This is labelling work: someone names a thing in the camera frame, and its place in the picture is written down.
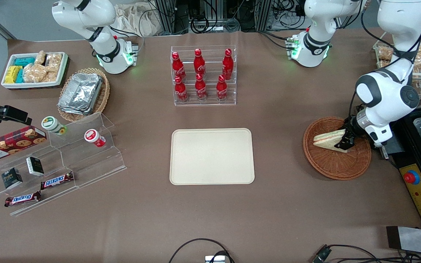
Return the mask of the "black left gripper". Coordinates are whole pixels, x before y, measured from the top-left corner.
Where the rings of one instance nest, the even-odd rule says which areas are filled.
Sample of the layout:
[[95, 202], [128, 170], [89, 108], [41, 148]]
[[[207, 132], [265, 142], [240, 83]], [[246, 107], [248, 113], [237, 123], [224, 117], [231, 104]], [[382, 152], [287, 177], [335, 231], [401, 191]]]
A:
[[354, 140], [356, 138], [364, 138], [365, 131], [357, 122], [356, 115], [350, 115], [346, 119], [344, 119], [344, 125], [342, 126], [344, 129], [343, 137], [341, 141], [338, 143], [338, 148], [344, 151], [348, 151], [355, 145]]

